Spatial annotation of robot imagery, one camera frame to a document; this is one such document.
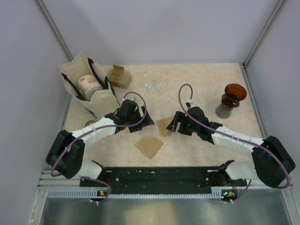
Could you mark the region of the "amber glass coffee dripper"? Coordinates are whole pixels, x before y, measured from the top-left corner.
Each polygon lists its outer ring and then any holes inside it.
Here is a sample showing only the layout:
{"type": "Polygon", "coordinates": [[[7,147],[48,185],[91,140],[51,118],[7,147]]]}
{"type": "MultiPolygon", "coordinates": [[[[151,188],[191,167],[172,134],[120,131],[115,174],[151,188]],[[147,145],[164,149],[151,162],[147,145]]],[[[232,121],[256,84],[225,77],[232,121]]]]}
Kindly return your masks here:
{"type": "Polygon", "coordinates": [[[247,97],[246,89],[236,83],[231,83],[225,87],[225,93],[222,95],[221,103],[223,107],[228,109],[237,108],[240,101],[247,97]]]}

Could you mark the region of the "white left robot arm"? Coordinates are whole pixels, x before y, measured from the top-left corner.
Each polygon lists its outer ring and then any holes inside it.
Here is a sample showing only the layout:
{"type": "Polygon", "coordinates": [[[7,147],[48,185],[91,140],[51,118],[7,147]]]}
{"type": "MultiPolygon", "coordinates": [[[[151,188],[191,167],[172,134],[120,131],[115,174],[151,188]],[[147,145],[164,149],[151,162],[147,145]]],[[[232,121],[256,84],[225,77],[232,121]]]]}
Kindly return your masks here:
{"type": "Polygon", "coordinates": [[[139,107],[133,99],[123,100],[121,107],[101,118],[94,124],[77,131],[60,131],[46,157],[46,163],[66,179],[88,177],[96,186],[106,182],[103,167],[94,161],[83,159],[84,151],[96,142],[126,128],[136,132],[154,125],[146,106],[139,107]]]}

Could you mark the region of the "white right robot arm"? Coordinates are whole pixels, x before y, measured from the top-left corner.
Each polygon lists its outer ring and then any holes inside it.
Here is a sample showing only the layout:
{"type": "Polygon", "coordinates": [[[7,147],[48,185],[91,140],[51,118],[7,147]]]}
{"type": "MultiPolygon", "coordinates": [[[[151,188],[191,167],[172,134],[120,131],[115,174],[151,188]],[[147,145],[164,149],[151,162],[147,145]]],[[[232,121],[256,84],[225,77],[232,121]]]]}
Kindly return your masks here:
{"type": "Polygon", "coordinates": [[[278,188],[295,169],[295,162],[276,137],[262,139],[234,132],[220,123],[210,122],[198,106],[189,108],[187,113],[177,111],[166,128],[188,136],[195,133],[203,141],[246,155],[250,159],[247,162],[230,160],[223,165],[225,170],[218,178],[226,186],[238,179],[248,179],[278,188]]]}

